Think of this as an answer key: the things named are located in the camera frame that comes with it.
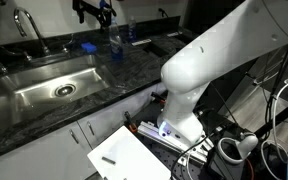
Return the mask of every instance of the white wall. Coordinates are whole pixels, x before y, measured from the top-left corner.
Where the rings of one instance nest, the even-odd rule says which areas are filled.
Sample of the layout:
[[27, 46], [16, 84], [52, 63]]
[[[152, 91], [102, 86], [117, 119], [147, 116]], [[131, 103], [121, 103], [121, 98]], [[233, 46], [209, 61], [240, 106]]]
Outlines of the white wall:
[[[112, 3], [117, 12], [117, 22], [123, 25], [127, 24], [131, 15], [138, 22], [161, 18], [157, 11], [159, 7], [165, 9], [169, 16], [181, 15], [181, 23], [183, 23], [188, 1], [112, 0]], [[27, 18], [25, 18], [26, 23], [23, 28], [26, 30], [28, 37], [20, 36], [13, 19], [13, 10], [17, 6], [30, 12], [44, 37], [100, 28], [97, 20], [87, 13], [85, 13], [86, 22], [79, 24], [78, 16], [72, 10], [72, 0], [8, 0], [7, 5], [0, 7], [0, 45], [37, 38]]]

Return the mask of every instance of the cabinet door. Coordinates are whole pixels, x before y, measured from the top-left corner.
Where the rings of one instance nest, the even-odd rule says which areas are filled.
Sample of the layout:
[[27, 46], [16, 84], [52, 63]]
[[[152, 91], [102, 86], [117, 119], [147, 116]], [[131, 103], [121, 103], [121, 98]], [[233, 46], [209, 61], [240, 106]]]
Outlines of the cabinet door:
[[1, 156], [0, 180], [84, 180], [96, 172], [90, 151], [75, 122]]
[[91, 114], [78, 121], [86, 138], [94, 149], [117, 129], [126, 120], [124, 112], [134, 116], [147, 106], [151, 100], [150, 94], [156, 91], [157, 85], [151, 86], [137, 94], [123, 99], [105, 109]]

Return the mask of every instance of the kitchen counter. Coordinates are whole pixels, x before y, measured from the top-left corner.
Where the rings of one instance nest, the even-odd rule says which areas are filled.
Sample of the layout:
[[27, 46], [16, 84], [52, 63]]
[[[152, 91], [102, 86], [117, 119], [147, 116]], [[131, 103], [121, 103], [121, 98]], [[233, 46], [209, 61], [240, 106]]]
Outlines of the kitchen counter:
[[[141, 46], [124, 45], [124, 59], [112, 61], [108, 41], [98, 42], [96, 35], [92, 35], [93, 44], [98, 51], [95, 56], [101, 60], [115, 76], [115, 85], [101, 90], [79, 100], [50, 110], [41, 116], [23, 121], [6, 130], [0, 130], [0, 156], [49, 134], [61, 127], [75, 122], [138, 91], [160, 82], [161, 66], [185, 44], [175, 38], [167, 37], [165, 33], [145, 36], [168, 54], [154, 57], [145, 52]], [[72, 56], [86, 55], [79, 48], [73, 48]], [[10, 73], [32, 68], [23, 62], [14, 62], [9, 66]]]

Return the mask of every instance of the black stand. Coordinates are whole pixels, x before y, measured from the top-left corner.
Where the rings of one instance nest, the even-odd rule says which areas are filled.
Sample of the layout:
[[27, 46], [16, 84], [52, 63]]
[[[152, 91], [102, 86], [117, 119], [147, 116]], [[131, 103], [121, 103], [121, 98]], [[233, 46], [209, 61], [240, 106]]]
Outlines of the black stand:
[[[280, 112], [276, 116], [276, 125], [280, 124], [281, 122], [285, 121], [288, 118], [288, 107], [285, 108], [282, 112]], [[259, 128], [256, 132], [255, 135], [257, 138], [260, 138], [264, 136], [267, 132], [269, 132], [272, 129], [272, 120], [269, 121], [269, 123], [264, 124], [261, 128]]]

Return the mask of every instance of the cabinet door handle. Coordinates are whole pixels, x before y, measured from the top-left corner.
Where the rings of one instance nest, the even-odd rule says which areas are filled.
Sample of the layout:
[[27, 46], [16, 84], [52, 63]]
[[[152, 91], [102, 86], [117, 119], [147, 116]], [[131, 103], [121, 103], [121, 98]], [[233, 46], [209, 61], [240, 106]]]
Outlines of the cabinet door handle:
[[76, 144], [79, 144], [78, 139], [76, 138], [76, 136], [75, 136], [74, 132], [72, 131], [72, 129], [70, 129], [70, 133], [71, 133], [72, 138], [76, 142]]
[[87, 126], [90, 128], [93, 136], [95, 136], [94, 131], [93, 131], [93, 128], [92, 128], [92, 125], [91, 125], [91, 123], [90, 123], [89, 121], [87, 121]]

